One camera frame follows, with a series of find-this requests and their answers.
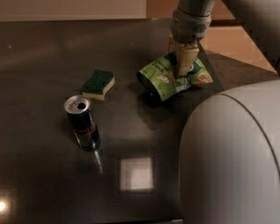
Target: black table surface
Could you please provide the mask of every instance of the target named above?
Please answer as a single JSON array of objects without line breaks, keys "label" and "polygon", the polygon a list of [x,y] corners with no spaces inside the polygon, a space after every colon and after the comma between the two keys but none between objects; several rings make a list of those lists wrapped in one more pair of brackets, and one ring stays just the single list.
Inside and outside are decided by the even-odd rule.
[{"label": "black table surface", "polygon": [[[178,151],[185,122],[222,91],[191,87],[153,104],[136,72],[164,55],[169,19],[0,22],[0,223],[181,218]],[[94,69],[116,84],[92,109],[95,152],[77,146],[63,108]]]}]

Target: soda can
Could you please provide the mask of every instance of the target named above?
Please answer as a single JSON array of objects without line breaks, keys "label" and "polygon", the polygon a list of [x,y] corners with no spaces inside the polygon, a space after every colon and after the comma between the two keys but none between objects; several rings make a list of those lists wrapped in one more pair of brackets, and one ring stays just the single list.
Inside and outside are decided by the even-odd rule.
[{"label": "soda can", "polygon": [[100,134],[92,118],[91,100],[83,95],[75,95],[65,102],[64,109],[79,146],[84,150],[95,150],[100,143]]}]

